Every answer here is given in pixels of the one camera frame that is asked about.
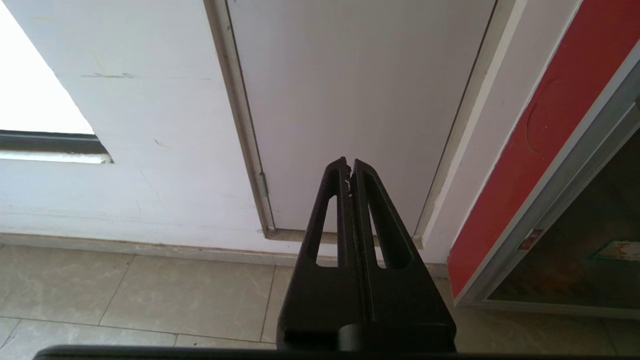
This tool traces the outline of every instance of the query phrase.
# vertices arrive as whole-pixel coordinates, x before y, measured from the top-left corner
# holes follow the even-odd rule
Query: red panel
[[[449,255],[454,296],[640,39],[640,1],[585,0]]]

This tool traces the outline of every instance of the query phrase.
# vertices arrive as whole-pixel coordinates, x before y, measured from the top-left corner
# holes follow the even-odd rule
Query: tiled floor
[[[0,359],[57,344],[275,348],[292,269],[80,250],[0,248]],[[640,324],[453,309],[460,352],[640,354]]]

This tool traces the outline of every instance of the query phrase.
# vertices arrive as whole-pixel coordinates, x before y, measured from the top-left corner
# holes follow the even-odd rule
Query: floor tile
[[[9,337],[20,319],[0,318],[0,348]]]
[[[266,343],[276,342],[278,316],[280,316],[280,308],[282,307],[284,295],[289,287],[291,275],[293,275],[293,268],[276,267],[276,272],[273,275],[273,284],[271,285],[271,296],[269,298],[267,316],[264,319],[264,330],[262,330],[261,341]]]
[[[434,279],[458,333],[456,347],[466,353],[613,355],[597,318],[453,308],[446,279]]]
[[[212,348],[256,348],[276,349],[275,344],[257,343],[254,341],[206,338],[205,336],[178,335],[176,347],[212,347]]]
[[[98,324],[132,255],[0,249],[0,316]]]
[[[173,346],[175,335],[93,325],[22,320],[0,349],[0,360],[31,360],[53,345]]]
[[[260,340],[273,266],[136,256],[101,325]]]
[[[609,337],[618,355],[640,355],[640,322],[613,319],[602,321],[609,331]]]

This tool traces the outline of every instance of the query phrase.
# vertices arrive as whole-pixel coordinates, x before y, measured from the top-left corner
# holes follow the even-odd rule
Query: tile grout line
[[[269,303],[271,302],[271,291],[273,290],[273,281],[276,279],[276,265],[273,265],[273,274],[271,274],[271,284],[269,284],[269,296],[267,297],[267,307],[264,308],[264,318],[262,319],[262,328],[260,328],[260,338],[262,342],[262,334],[264,334],[264,326],[267,323],[267,314],[269,313]]]
[[[11,341],[13,338],[15,338],[15,331],[18,329],[18,325],[20,325],[21,322],[22,322],[22,319],[18,320],[18,322],[15,323],[15,326],[13,327],[11,332],[9,333],[9,336],[7,336],[6,340],[2,343],[2,346],[0,346],[0,350],[2,348],[4,348],[5,345],[9,344],[9,341]]]
[[[618,354],[618,349],[616,348],[616,344],[613,343],[613,339],[611,338],[611,333],[609,332],[609,328],[607,327],[607,325],[604,323],[604,320],[599,318],[598,319],[600,321],[600,325],[602,325],[602,327],[604,328],[604,332],[607,335],[607,339],[609,340],[609,344],[611,345],[611,347],[613,348],[613,352],[616,354],[616,356],[620,356]]]
[[[246,342],[246,343],[273,344],[273,343],[268,343],[268,342],[259,341],[259,340],[242,340],[242,339],[232,339],[232,338],[221,338],[221,337],[218,337],[218,336],[206,336],[206,335],[198,335],[198,334],[185,334],[183,332],[168,332],[168,331],[158,331],[158,330],[132,329],[130,327],[95,325],[95,324],[91,324],[91,323],[79,323],[79,322],[63,322],[63,321],[57,321],[57,320],[42,320],[42,319],[33,319],[33,318],[16,318],[16,317],[6,316],[6,315],[1,315],[0,317],[9,318],[9,319],[18,319],[18,320],[20,320],[18,323],[20,323],[22,320],[28,320],[28,321],[36,321],[36,322],[66,323],[66,324],[69,324],[69,325],[95,326],[95,327],[102,327],[102,328],[105,328],[105,329],[155,332],[155,333],[158,333],[158,334],[176,335],[176,339],[177,339],[178,335],[184,335],[184,336],[196,336],[196,337],[200,337],[200,338],[212,338],[212,339],[220,339],[220,340],[243,341],[243,342]]]
[[[122,275],[122,278],[120,279],[120,282],[118,283],[118,286],[116,287],[116,290],[113,292],[113,295],[111,296],[111,299],[109,299],[109,303],[107,304],[107,307],[104,308],[104,312],[102,313],[102,316],[100,317],[100,321],[98,321],[98,323],[96,324],[97,326],[100,326],[100,323],[102,322],[102,319],[104,319],[104,315],[106,315],[107,310],[109,310],[109,306],[111,306],[111,302],[113,301],[113,298],[116,297],[116,294],[118,293],[118,290],[120,289],[120,285],[122,285],[122,281],[127,276],[127,273],[129,272],[129,269],[131,268],[131,264],[133,264],[133,261],[135,259],[136,259],[136,255],[134,254],[133,257],[131,258],[131,260],[129,261],[129,265],[127,265],[127,269],[125,270],[124,274]]]

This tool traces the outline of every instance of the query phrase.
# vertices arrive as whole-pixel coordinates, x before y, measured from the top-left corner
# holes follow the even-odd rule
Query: white door
[[[378,171],[413,233],[493,0],[228,5],[276,227],[306,228],[346,156]]]

